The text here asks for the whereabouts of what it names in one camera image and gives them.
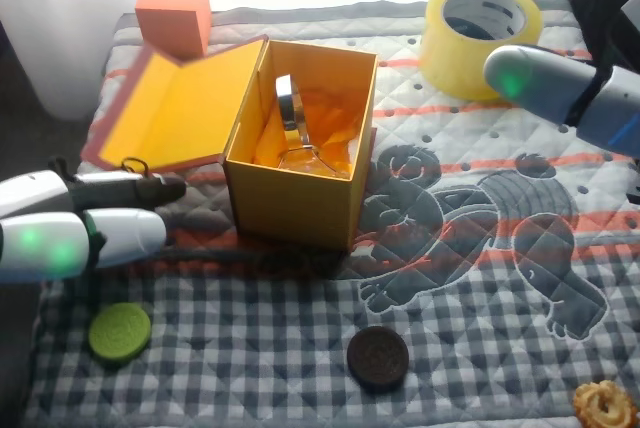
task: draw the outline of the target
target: quilted fabric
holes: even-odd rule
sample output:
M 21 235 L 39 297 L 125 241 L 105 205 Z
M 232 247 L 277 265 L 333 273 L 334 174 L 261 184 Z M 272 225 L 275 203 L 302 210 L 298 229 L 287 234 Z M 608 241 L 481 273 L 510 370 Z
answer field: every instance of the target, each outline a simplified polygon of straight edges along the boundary
M 541 44 L 588 58 L 566 2 L 538 2 Z M 424 8 L 216 14 L 212 51 L 268 34 L 380 55 L 354 251 L 238 239 L 220 166 L 181 173 L 187 196 L 159 210 L 173 246 L 45 287 L 25 426 L 577 427 L 575 388 L 603 379 L 640 401 L 634 165 L 573 128 L 433 89 L 416 61 Z M 140 43 L 123 18 L 95 123 Z M 120 301 L 142 304 L 152 336 L 105 366 L 87 327 Z M 371 325 L 409 348 L 391 394 L 363 392 L 346 366 Z

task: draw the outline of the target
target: green cookie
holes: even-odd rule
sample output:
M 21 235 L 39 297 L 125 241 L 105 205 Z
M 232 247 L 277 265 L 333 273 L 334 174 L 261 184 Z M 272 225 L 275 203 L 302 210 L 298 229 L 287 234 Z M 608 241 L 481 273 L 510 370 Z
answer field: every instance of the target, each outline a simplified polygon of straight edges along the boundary
M 151 321 L 136 303 L 105 308 L 91 322 L 89 346 L 100 358 L 125 362 L 137 356 L 151 337 Z

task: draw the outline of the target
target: tape core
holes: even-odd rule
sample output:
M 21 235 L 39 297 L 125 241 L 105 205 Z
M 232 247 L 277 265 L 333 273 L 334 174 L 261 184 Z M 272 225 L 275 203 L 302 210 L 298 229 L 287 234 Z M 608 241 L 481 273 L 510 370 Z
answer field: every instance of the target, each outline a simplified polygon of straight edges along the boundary
M 475 40 L 505 40 L 527 24 L 527 15 L 515 0 L 447 0 L 442 16 L 454 31 Z

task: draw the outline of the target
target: packing tape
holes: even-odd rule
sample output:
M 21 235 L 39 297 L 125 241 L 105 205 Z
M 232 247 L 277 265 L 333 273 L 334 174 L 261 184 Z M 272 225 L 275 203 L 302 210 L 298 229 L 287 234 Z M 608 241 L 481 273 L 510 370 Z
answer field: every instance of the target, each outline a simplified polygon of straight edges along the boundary
M 448 95 L 499 98 L 484 80 L 487 57 L 504 45 L 536 44 L 542 27 L 533 0 L 429 0 L 420 69 Z

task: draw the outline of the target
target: box lid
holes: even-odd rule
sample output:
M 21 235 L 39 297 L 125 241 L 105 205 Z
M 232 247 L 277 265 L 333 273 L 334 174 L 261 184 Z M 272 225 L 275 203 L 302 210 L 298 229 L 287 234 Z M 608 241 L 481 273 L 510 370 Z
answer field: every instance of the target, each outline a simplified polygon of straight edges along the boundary
M 217 161 L 266 42 L 260 37 L 188 63 L 145 45 L 83 159 L 113 169 L 133 157 L 156 172 Z

